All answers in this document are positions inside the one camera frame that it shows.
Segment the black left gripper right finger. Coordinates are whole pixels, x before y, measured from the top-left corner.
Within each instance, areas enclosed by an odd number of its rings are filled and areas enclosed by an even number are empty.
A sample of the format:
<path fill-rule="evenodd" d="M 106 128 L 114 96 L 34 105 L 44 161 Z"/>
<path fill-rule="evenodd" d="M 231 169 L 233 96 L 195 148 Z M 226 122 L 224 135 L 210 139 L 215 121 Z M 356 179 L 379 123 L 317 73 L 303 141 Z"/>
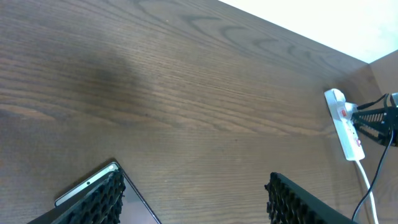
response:
<path fill-rule="evenodd" d="M 271 223 L 354 223 L 280 173 L 272 172 L 264 188 L 269 195 L 266 212 Z"/>

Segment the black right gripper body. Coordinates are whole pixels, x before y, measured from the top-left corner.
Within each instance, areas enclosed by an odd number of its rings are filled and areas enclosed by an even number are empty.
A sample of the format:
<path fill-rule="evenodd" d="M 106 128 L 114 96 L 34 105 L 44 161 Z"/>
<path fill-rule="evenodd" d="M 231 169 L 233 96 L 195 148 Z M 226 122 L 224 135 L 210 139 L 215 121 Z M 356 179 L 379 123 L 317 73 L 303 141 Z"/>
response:
<path fill-rule="evenodd" d="M 391 146 L 397 147 L 397 108 L 388 107 L 385 122 L 388 126 L 387 138 L 388 142 L 391 142 Z"/>

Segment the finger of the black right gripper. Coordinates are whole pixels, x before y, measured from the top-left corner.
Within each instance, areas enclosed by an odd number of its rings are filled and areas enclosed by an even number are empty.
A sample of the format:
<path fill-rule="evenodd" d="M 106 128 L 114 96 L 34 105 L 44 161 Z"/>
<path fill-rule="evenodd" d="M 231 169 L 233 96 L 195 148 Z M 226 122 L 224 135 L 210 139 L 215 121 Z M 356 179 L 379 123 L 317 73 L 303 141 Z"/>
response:
<path fill-rule="evenodd" d="M 376 123 L 384 124 L 389 107 L 377 108 L 373 110 L 357 110 L 352 115 L 354 123 Z"/>
<path fill-rule="evenodd" d="M 384 132 L 379 132 L 373 128 L 359 124 L 355 124 L 354 127 L 358 132 L 365 135 L 374 142 L 378 143 L 379 145 L 387 146 L 390 143 L 391 140 L 390 131 L 388 131 L 387 134 L 385 134 Z"/>

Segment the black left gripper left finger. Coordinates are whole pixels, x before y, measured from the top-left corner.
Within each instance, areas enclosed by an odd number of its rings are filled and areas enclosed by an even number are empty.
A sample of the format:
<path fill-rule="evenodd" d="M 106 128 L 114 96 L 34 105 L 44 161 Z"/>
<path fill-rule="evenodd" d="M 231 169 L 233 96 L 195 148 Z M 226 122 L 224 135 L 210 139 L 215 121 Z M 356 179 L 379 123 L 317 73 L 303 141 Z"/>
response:
<path fill-rule="evenodd" d="M 29 224 L 119 224 L 125 189 L 122 171 L 112 171 L 75 202 L 54 208 Z"/>

